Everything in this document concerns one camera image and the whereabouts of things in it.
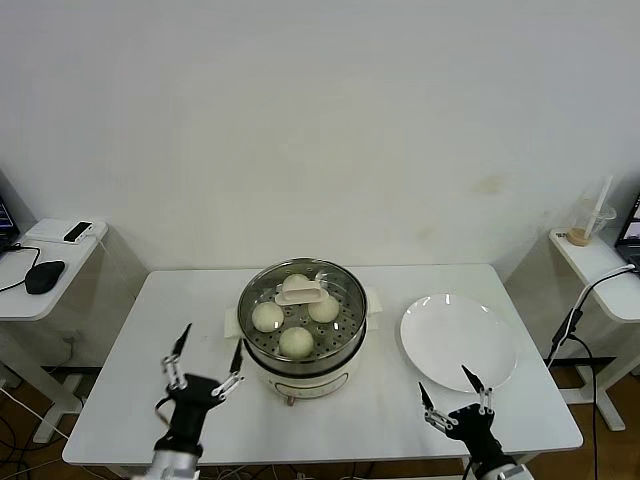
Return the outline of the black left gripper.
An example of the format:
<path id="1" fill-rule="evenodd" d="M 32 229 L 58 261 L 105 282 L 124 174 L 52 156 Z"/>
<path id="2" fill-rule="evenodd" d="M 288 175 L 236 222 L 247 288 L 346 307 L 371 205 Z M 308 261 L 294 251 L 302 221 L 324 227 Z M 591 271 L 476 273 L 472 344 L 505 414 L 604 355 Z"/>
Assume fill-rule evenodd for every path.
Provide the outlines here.
<path id="1" fill-rule="evenodd" d="M 229 376 L 224 382 L 192 374 L 185 376 L 179 361 L 191 327 L 191 323 L 186 326 L 170 354 L 162 359 L 161 366 L 169 398 L 174 401 L 169 431 L 173 437 L 197 443 L 208 412 L 222 403 L 219 398 L 227 398 L 244 380 L 241 375 L 243 340 L 239 339 L 236 344 Z"/>

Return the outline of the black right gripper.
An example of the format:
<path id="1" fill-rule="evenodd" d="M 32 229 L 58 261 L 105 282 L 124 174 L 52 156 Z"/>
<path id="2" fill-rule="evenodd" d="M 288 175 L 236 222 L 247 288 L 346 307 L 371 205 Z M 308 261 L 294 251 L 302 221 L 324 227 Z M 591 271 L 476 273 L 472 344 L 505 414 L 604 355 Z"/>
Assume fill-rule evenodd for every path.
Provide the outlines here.
<path id="1" fill-rule="evenodd" d="M 464 443 L 473 460 L 492 460 L 500 455 L 500 443 L 491 432 L 495 415 L 492 408 L 492 388 L 486 388 L 480 378 L 465 365 L 465 376 L 479 397 L 480 404 L 471 404 L 448 415 L 438 411 L 422 383 L 419 384 L 424 419 L 450 439 Z"/>

